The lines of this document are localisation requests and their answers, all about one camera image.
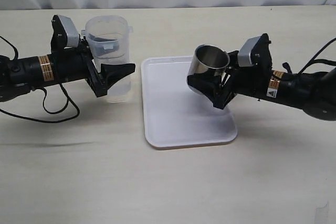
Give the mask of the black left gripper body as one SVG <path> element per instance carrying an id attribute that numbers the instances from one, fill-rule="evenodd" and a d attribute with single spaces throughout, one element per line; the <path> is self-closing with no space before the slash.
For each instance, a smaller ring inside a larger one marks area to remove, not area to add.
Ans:
<path id="1" fill-rule="evenodd" d="M 57 37 L 60 32 L 58 15 L 51 20 L 53 34 L 50 42 L 51 54 L 49 55 L 54 68 L 55 76 L 61 83 L 85 79 L 95 96 L 107 95 L 108 89 L 92 62 L 92 54 L 85 39 L 79 39 L 77 48 L 62 48 Z"/>

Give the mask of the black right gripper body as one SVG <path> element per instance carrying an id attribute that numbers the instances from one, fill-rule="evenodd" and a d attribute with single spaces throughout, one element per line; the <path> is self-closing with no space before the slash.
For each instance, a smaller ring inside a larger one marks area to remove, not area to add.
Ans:
<path id="1" fill-rule="evenodd" d="M 272 58 L 269 50 L 271 43 L 267 33 L 252 50 L 254 65 L 251 67 L 229 68 L 220 84 L 223 108 L 238 94 L 265 100 L 268 82 L 272 74 Z"/>

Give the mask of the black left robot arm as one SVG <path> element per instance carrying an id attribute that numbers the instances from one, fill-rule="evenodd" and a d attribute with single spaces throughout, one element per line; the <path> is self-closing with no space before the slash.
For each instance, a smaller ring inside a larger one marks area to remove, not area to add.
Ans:
<path id="1" fill-rule="evenodd" d="M 107 95 L 118 81 L 135 72 L 135 64 L 102 64 L 97 69 L 89 44 L 71 18 L 54 15 L 51 52 L 42 56 L 13 59 L 1 56 L 1 102 L 10 101 L 36 89 L 60 83 L 86 80 L 96 97 Z"/>

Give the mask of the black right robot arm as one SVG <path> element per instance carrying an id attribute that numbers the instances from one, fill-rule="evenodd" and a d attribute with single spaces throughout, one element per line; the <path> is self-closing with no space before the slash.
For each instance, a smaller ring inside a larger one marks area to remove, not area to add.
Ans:
<path id="1" fill-rule="evenodd" d="M 187 85 L 218 109 L 224 109 L 236 95 L 244 95 L 299 109 L 319 120 L 335 121 L 335 70 L 305 72 L 314 64 L 334 67 L 335 61 L 320 59 L 318 51 L 297 73 L 286 62 L 282 65 L 285 71 L 274 70 L 270 44 L 264 33 L 231 52 L 200 45 L 194 51 Z"/>

